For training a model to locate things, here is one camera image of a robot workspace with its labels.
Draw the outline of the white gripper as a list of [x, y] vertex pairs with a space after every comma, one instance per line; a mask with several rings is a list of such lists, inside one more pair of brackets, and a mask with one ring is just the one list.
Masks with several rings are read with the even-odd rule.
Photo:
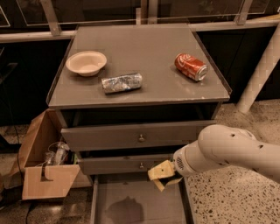
[[148, 170], [149, 179], [153, 180], [160, 192], [162, 192], [167, 186], [177, 184], [182, 179], [172, 177], [175, 175], [174, 167], [176, 172], [183, 177], [190, 176], [193, 173], [193, 169], [186, 160], [186, 149], [187, 147], [184, 146], [179, 150], [176, 150], [173, 154], [173, 162], [165, 160]]

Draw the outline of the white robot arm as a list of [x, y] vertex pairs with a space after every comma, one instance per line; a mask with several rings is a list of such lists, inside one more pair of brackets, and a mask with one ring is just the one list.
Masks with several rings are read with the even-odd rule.
[[196, 141], [149, 169], [148, 177], [163, 191], [184, 177], [229, 165], [252, 170], [279, 183], [280, 146], [260, 142], [245, 129], [210, 125], [199, 133]]

